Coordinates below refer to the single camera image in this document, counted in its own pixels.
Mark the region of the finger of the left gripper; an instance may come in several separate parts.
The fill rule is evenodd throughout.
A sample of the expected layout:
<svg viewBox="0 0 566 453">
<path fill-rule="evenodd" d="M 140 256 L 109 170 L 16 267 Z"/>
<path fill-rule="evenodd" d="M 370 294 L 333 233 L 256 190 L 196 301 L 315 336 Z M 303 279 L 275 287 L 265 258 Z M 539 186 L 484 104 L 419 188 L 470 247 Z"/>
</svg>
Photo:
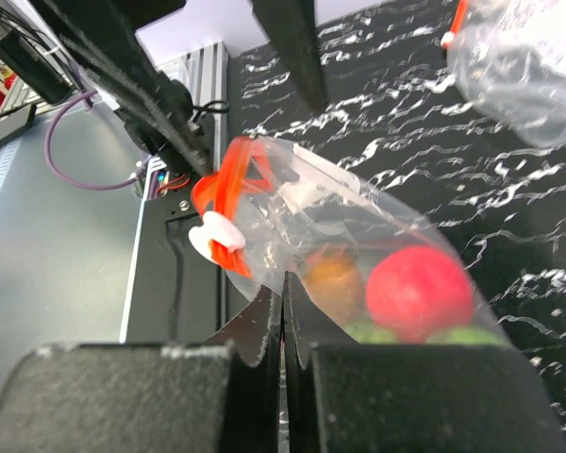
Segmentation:
<svg viewBox="0 0 566 453">
<path fill-rule="evenodd" d="M 70 55 L 120 105 L 133 142 L 177 174 L 212 170 L 208 147 L 191 130 L 191 95 L 156 70 L 116 1 L 34 1 Z"/>
<path fill-rule="evenodd" d="M 308 107 L 323 113 L 328 105 L 325 74 L 312 0 L 253 0 L 253 15 L 290 72 Z"/>
</svg>

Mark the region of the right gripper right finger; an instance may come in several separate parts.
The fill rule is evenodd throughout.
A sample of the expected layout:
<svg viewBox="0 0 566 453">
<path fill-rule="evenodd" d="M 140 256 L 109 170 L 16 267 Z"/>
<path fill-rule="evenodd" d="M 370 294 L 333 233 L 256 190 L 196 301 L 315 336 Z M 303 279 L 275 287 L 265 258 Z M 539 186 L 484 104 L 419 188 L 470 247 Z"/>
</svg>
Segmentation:
<svg viewBox="0 0 566 453">
<path fill-rule="evenodd" d="M 352 344 L 354 340 L 312 302 L 293 272 L 288 272 L 284 280 L 283 328 L 290 451 L 319 452 L 312 349 L 326 344 Z"/>
</svg>

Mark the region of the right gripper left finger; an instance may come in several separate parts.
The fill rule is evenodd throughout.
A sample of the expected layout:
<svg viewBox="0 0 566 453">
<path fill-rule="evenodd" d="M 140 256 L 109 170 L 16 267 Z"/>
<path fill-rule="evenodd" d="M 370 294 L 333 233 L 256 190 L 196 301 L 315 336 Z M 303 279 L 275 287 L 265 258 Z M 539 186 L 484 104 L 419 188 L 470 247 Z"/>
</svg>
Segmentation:
<svg viewBox="0 0 566 453">
<path fill-rule="evenodd" d="M 262 287 L 253 301 L 208 339 L 231 352 L 221 452 L 276 452 L 282 299 Z"/>
</svg>

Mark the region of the brown kiwi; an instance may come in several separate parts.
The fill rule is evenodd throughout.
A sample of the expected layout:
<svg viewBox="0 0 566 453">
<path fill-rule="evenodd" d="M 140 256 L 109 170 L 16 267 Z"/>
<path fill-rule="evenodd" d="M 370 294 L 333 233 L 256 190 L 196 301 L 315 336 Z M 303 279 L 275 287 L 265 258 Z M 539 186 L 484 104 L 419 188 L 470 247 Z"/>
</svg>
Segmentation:
<svg viewBox="0 0 566 453">
<path fill-rule="evenodd" d="M 305 265 L 302 280 L 312 302 L 340 326 L 351 324 L 364 309 L 364 283 L 352 256 L 313 259 Z"/>
</svg>

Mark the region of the green leafy vegetable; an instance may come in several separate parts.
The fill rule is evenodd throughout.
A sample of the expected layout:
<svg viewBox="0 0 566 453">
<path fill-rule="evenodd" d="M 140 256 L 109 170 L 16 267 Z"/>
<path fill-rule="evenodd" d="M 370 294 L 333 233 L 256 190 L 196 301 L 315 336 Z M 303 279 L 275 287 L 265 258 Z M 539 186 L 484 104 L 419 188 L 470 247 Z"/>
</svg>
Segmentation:
<svg viewBox="0 0 566 453">
<path fill-rule="evenodd" d="M 463 326 L 438 329 L 428 335 L 404 335 L 394 329 L 355 322 L 343 328 L 360 344 L 462 344 L 509 346 L 499 334 L 482 327 Z"/>
</svg>

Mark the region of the clear bag orange zipper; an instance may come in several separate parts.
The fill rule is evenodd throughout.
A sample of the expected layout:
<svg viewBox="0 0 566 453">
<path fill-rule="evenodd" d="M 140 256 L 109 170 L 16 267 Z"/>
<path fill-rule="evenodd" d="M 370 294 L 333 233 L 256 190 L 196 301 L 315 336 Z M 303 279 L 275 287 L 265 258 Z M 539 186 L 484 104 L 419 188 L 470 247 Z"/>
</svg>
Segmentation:
<svg viewBox="0 0 566 453">
<path fill-rule="evenodd" d="M 281 294 L 288 272 L 303 283 L 311 260 L 346 254 L 364 283 L 364 309 L 351 324 L 375 325 L 366 308 L 369 274 L 398 250 L 429 246 L 454 258 L 471 279 L 474 315 L 464 326 L 508 341 L 458 253 L 425 216 L 297 143 L 234 139 L 219 170 L 195 183 L 191 201 L 201 219 L 190 230 L 191 245 L 246 298 L 262 287 Z"/>
</svg>

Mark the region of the red apple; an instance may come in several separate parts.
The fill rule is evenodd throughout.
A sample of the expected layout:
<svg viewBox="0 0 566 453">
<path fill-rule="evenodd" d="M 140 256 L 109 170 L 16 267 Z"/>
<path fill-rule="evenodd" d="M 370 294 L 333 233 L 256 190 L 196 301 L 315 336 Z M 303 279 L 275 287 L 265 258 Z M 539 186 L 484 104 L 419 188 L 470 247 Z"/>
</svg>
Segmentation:
<svg viewBox="0 0 566 453">
<path fill-rule="evenodd" d="M 469 324 L 474 288 L 451 256 L 434 247 L 410 246 L 383 259 L 369 274 L 366 308 L 380 327 L 425 336 Z"/>
</svg>

